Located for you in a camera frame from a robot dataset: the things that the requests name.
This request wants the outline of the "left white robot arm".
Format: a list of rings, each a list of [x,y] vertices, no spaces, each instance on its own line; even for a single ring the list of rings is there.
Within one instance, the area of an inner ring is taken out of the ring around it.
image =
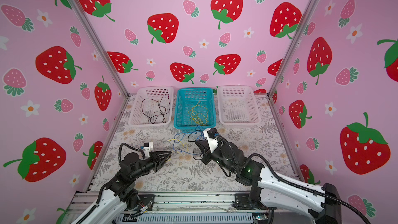
[[[134,148],[122,143],[118,150],[120,170],[105,183],[90,207],[73,223],[114,224],[124,211],[133,211],[130,218],[137,218],[151,209],[153,199],[141,200],[135,189],[135,181],[151,172],[160,170],[172,156],[171,151],[152,151],[151,143]]]

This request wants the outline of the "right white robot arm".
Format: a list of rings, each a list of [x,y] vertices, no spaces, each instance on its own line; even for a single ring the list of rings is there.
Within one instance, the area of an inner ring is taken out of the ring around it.
[[[246,157],[242,150],[220,135],[197,140],[195,144],[203,155],[204,164],[213,161],[235,175],[237,182],[251,187],[249,200],[253,203],[296,212],[316,224],[340,224],[344,206],[364,223],[370,223],[362,212],[340,198],[332,184],[320,186],[283,176],[275,172],[264,156],[253,153]]]

